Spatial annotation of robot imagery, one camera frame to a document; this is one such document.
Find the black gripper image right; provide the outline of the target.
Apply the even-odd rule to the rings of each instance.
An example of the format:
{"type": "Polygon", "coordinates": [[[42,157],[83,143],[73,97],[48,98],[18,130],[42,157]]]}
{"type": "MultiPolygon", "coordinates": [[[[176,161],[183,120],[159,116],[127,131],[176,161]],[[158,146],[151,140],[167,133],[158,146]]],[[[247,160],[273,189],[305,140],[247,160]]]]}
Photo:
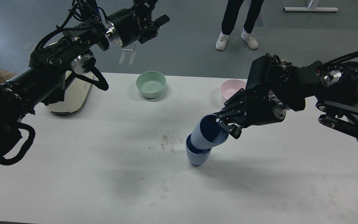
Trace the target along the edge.
{"type": "Polygon", "coordinates": [[[240,88],[224,103],[222,111],[213,113],[218,125],[238,139],[245,127],[282,122],[290,109],[282,96],[290,83],[290,67],[287,61],[269,53],[255,59],[245,89],[240,88]]]}

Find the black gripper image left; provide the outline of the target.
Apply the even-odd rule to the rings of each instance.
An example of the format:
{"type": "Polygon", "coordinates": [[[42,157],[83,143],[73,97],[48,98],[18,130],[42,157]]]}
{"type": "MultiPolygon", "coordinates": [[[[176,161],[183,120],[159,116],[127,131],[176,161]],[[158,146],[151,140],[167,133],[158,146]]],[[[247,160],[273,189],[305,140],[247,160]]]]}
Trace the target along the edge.
{"type": "Polygon", "coordinates": [[[135,41],[141,44],[158,36],[161,26],[170,21],[166,14],[154,21],[151,14],[154,6],[132,6],[111,14],[106,19],[106,37],[111,44],[126,47],[135,41]]]}

